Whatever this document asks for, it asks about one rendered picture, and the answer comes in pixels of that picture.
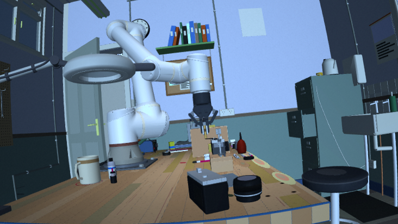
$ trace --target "wooden tabletop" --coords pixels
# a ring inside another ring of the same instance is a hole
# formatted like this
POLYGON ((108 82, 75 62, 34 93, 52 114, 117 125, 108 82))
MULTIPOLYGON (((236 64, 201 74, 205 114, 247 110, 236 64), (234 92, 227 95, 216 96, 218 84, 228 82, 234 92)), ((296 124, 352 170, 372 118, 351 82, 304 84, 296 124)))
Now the wooden tabletop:
MULTIPOLYGON (((7 205, 11 212, 0 216, 0 222, 24 223, 211 223, 211 224, 305 224, 329 220, 330 203, 300 183, 283 184, 272 178, 279 172, 250 160, 233 158, 237 176, 257 175, 262 178, 261 199, 241 203, 229 188, 229 210, 205 214, 190 198, 187 172, 196 168, 211 170, 210 163, 194 164, 192 151, 162 155, 163 151, 145 153, 145 158, 158 158, 143 170, 117 172, 117 183, 111 184, 107 172, 102 180, 81 185, 69 179, 50 188, 18 199, 7 205)), ((231 149, 230 155, 236 153, 231 149)))

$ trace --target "bottle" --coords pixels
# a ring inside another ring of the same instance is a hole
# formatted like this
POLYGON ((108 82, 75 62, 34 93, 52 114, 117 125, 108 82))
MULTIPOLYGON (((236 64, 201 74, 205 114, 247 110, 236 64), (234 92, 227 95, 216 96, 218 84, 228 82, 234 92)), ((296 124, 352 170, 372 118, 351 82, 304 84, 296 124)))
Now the bottle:
POLYGON ((242 134, 239 132, 239 141, 237 143, 237 151, 239 154, 246 153, 246 143, 242 140, 242 134))
POLYGON ((109 175, 109 179, 110 179, 110 173, 112 171, 115 171, 115 175, 116 175, 116 164, 115 164, 115 162, 113 162, 113 158, 109 158, 108 159, 108 175, 109 175))
POLYGON ((112 171, 112 172, 110 173, 110 183, 111 183, 111 184, 116 184, 116 183, 117 183, 115 171, 112 171))

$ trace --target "white cord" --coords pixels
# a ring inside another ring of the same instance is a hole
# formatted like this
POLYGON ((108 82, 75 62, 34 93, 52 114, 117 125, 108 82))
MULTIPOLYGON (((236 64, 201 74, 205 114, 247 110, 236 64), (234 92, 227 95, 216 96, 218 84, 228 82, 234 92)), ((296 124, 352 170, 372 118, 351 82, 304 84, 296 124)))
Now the white cord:
POLYGON ((332 135, 333 135, 334 141, 336 142, 336 145, 337 145, 337 147, 339 148, 339 150, 340 150, 340 153, 341 153, 341 155, 343 156, 343 159, 345 160, 345 162, 347 163, 347 165, 348 165, 348 166, 350 166, 350 165, 348 164, 347 160, 344 158, 344 155, 343 155, 343 153, 341 152, 341 149, 340 149, 340 147, 339 147, 339 144, 337 144, 336 138, 334 137, 333 131, 332 131, 332 129, 330 128, 329 122, 327 121, 327 118, 326 118, 326 115, 325 115, 324 109, 322 108, 321 101, 319 100, 319 96, 318 96, 318 87, 316 86, 315 88, 316 88, 316 96, 318 97, 318 102, 319 102, 319 105, 321 105, 322 112, 324 113, 324 116, 325 116, 325 119, 326 119, 327 125, 329 126, 330 132, 332 132, 332 135))

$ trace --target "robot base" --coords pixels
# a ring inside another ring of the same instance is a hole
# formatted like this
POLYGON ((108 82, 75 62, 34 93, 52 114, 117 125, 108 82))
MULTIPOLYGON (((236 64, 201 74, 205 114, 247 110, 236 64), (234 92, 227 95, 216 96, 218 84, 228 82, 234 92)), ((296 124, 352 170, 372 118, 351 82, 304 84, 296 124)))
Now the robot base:
MULTIPOLYGON (((126 165, 116 165, 116 170, 142 170, 146 169, 148 166, 153 164, 155 161, 158 159, 153 158, 153 159, 144 159, 141 162, 138 163, 132 163, 132 164, 126 164, 126 165)), ((108 172, 108 164, 104 164, 99 167, 99 170, 101 172, 108 172)))

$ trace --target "green filing cabinet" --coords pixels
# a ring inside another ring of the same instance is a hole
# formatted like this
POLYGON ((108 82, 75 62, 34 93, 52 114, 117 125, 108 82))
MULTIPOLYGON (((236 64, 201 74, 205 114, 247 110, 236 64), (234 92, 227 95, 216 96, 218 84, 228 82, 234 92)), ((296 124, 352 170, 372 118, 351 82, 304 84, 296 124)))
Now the green filing cabinet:
POLYGON ((311 76, 295 88, 298 111, 288 112, 288 126, 290 137, 301 138, 303 172, 325 166, 364 166, 363 136, 344 134, 341 127, 342 116, 363 114, 360 85, 352 84, 351 74, 311 76))

